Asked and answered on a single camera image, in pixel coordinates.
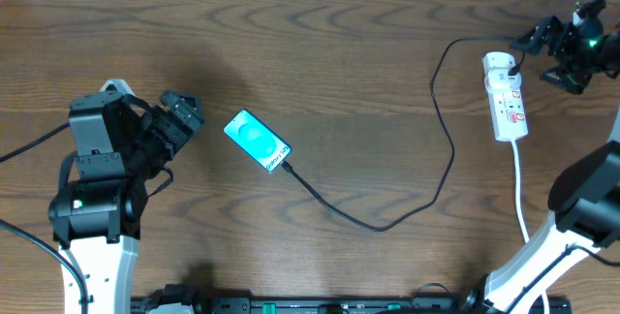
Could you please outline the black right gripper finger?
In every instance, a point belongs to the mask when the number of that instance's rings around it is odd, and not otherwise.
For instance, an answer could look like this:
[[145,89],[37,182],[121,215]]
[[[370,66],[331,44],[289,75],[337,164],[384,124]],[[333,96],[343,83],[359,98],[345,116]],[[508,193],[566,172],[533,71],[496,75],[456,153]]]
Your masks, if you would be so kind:
[[540,75],[541,80],[574,95],[582,94],[591,78],[591,74],[568,72],[560,66],[550,68]]
[[526,54],[539,55],[544,46],[553,51],[562,42],[564,23],[557,16],[549,16],[538,23],[525,35],[510,43],[510,48]]

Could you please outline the Galaxy S25 smartphone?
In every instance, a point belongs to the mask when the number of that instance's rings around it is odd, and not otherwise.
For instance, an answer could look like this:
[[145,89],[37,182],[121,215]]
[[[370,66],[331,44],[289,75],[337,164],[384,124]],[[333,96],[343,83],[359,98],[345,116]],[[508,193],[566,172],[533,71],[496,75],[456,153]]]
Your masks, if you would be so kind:
[[241,110],[225,127],[224,133],[268,173],[272,173],[292,152],[292,148],[247,109]]

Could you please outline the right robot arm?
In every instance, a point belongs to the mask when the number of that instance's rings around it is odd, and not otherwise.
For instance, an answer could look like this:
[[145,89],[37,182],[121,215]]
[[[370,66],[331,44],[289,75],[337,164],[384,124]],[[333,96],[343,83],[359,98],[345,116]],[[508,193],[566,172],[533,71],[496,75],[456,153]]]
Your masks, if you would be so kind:
[[[537,55],[542,47],[558,64],[541,78],[580,95],[593,75],[619,74],[619,35],[606,34],[595,14],[576,11],[563,23],[551,16],[511,43]],[[619,238],[619,129],[554,182],[547,219],[502,267],[486,275],[461,305],[469,313],[527,313],[568,270]]]

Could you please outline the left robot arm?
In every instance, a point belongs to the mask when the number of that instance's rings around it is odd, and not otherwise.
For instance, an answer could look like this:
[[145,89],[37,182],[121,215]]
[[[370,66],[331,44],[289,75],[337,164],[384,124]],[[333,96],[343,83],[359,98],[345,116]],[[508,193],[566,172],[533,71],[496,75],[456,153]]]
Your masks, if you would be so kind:
[[166,90],[157,105],[123,79],[70,104],[76,151],[61,165],[48,208],[64,271],[68,313],[128,313],[140,253],[140,218],[151,196],[145,184],[205,122],[201,100]]

